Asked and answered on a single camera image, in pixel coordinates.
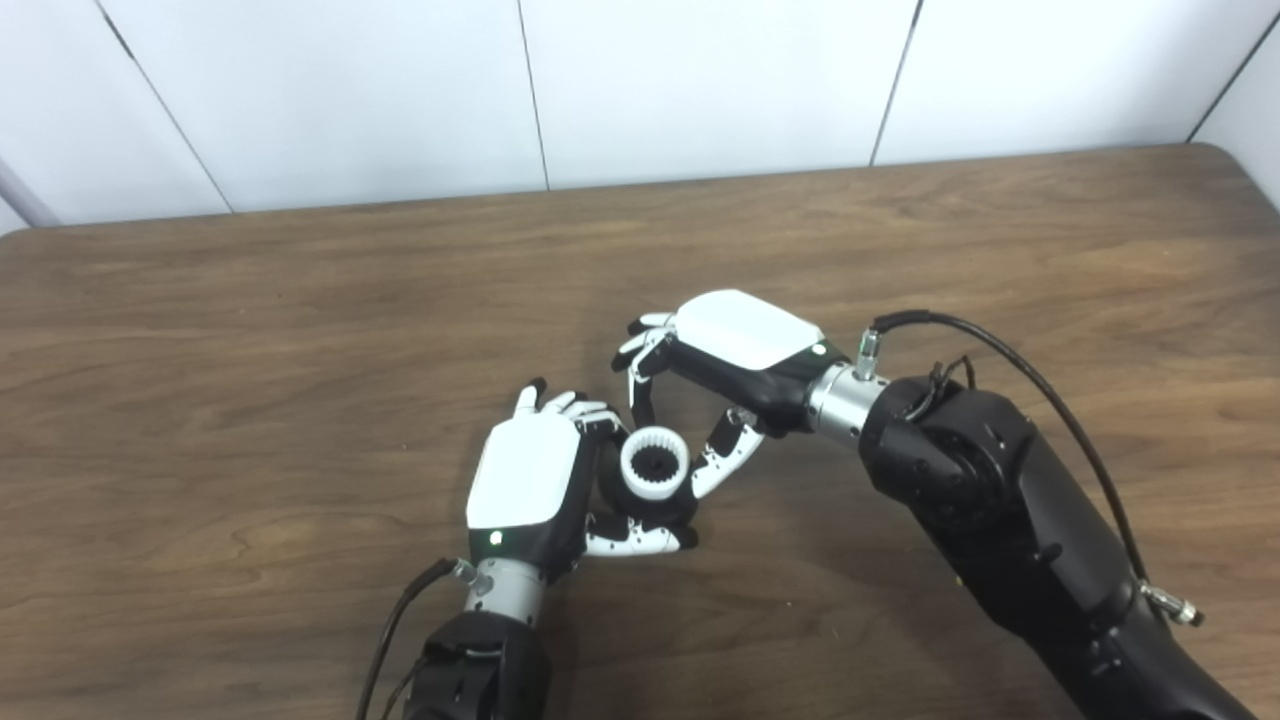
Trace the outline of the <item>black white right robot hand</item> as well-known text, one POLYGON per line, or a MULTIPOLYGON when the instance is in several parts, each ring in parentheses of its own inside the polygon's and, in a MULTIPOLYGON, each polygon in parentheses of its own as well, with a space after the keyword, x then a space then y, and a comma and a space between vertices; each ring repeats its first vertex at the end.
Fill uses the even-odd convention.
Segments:
POLYGON ((655 424, 653 380, 672 372, 730 401, 690 469, 694 498, 736 473, 763 439, 810 434, 810 396, 832 366, 847 363, 815 324, 740 290, 698 295, 673 313, 631 322, 612 372, 628 382, 637 427, 655 424))

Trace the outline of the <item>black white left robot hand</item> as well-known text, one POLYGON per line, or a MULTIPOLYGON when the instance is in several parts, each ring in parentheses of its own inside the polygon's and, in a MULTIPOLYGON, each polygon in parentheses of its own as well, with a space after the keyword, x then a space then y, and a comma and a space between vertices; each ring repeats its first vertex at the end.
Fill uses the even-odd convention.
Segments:
POLYGON ((696 548, 685 442, 631 430, 577 391, 548 398, 547 387, 531 379, 485 439, 465 507, 471 561, 521 562, 553 583, 586 556, 696 548))

